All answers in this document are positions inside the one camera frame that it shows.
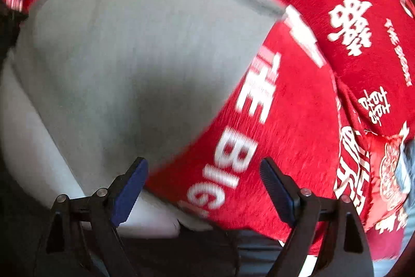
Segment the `white fabric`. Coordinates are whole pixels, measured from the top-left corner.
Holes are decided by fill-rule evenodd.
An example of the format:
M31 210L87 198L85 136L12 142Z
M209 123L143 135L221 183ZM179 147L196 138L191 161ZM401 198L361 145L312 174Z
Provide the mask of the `white fabric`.
M278 241L281 246L284 246L283 241ZM307 255L306 260L304 261L304 265L302 266L302 269L300 271L300 274L298 277L308 277L313 273L314 266L317 263L317 257L313 255Z
M12 68L12 52L5 61L0 84L0 140L6 166L23 190L50 208L59 194L84 197L38 113ZM174 237L181 222L193 229L209 229L204 222L167 206L143 191L118 232L131 237Z

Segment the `metal rivet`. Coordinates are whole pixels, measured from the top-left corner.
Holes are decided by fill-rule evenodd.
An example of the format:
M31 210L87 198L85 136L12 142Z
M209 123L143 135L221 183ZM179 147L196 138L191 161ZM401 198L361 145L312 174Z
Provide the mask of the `metal rivet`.
M106 188L100 188L100 189L97 190L97 195L99 197L103 197L103 196L107 195L107 193L108 193L108 190Z
M301 188L300 193L301 195L304 195L304 196L311 196L311 190L308 188Z
M342 200L344 203L350 203L351 202L350 197L347 196L347 195L340 196L340 200Z
M62 202L65 202L65 201L66 201L66 195L65 195L65 194L59 195L59 196L56 198L56 201L57 201L57 203L62 203Z

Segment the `gray fabric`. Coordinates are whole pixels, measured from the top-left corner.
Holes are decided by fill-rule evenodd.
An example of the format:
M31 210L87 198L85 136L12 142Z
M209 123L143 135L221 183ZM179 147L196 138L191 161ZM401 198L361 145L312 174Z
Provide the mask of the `gray fabric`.
M37 0L14 68L86 194L152 170L219 112L283 9L271 0Z

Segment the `white chinese character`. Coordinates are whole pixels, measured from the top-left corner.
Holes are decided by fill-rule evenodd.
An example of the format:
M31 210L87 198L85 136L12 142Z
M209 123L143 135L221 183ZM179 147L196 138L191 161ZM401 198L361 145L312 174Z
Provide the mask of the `white chinese character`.
M399 224L396 230L406 227L407 221L408 221L408 214L405 212L405 210L402 207L401 209L399 209L399 215L398 215Z
M388 230L389 232L391 232L393 231L393 228L395 226L395 220L396 220L396 215L393 214L389 216L388 218L385 218L384 220L377 222L375 225L375 229L379 230L379 234L382 234L385 230Z
M399 58L402 58L405 56L405 54L403 54L402 47L399 45L395 47L395 53L398 55Z
M350 126L342 127L340 139L342 140L343 147L350 154L356 164L358 164L359 170L360 166L362 166L367 171L370 171L369 163L361 157L365 156L365 151L357 144L354 136L355 134L358 135L358 131L354 131Z
M396 46L399 43L399 38L395 32L395 29L393 27L390 27L387 32L389 33L389 38L391 39L391 43Z
M381 117L383 114L390 113L389 108L391 105L388 103L386 98L387 92L383 89L382 86L379 87L380 92L373 91L370 95L367 94L367 91L364 90L364 97L361 97L358 102L363 106L363 108L369 111L369 117L372 120L372 123L382 126Z
M340 180L340 185L338 186L336 179L335 186L333 188L336 197L339 198L343 195L349 186L350 199L353 201L357 213L360 215L366 200L363 196L363 184L365 181L370 181L369 174L366 171L361 170L360 166L358 166L358 173L355 173L354 170L352 170L343 160L343 157L340 157L340 166L337 169L337 178Z
M274 58L272 59L272 68L271 68L271 73L275 74L275 78L278 77L278 69L280 68L280 64L281 64L281 54L279 54L278 52L274 55Z
M392 21L389 18L386 19L385 27L393 27Z
M259 121L262 124L265 123L268 117L275 92L275 86L266 81L268 71L269 69L267 67L262 67L259 74L249 71L236 102L236 111L241 112L246 99L250 97L252 99L249 112L250 116L253 116L258 105L261 105L262 112Z
M337 33L330 33L327 38L336 41L343 36L342 44L347 46L350 51L349 56L359 56L362 54L360 48L370 47L369 40L372 33L369 31L368 22L362 15L372 6L370 2L360 2L359 0L344 0L343 5L337 5L329 12L330 23L337 29L343 27Z
M317 46L317 39L313 31L302 21L300 13L295 7L288 5L286 15L287 19L285 19L284 23L291 28L291 37L319 68L324 66L326 61Z

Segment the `clamp jaw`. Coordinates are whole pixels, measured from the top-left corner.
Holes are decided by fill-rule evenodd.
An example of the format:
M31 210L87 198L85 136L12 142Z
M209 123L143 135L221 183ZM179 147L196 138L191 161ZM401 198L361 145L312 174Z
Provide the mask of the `clamp jaw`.
M125 222L148 175L148 164L137 158L108 189L69 199L59 195L50 212L36 257L36 277L103 276L92 263L81 221L90 222L100 256L111 277L137 277L124 253L116 228Z
M259 170L278 215L292 229L267 277L298 276L318 222L328 224L311 276L373 277L366 235L349 196L334 200L300 189L271 158L262 160Z
M298 276L319 222L328 224L312 276L373 277L366 236L348 196L334 200L317 197L307 188L300 189L271 158L261 162L259 171L281 220L292 229L267 277ZM39 244L34 276L104 276L90 257L80 224L84 221L91 223L100 258L110 277L138 277L116 228L127 220L147 175L147 161L137 158L108 189L101 188L90 197L73 200L59 195Z

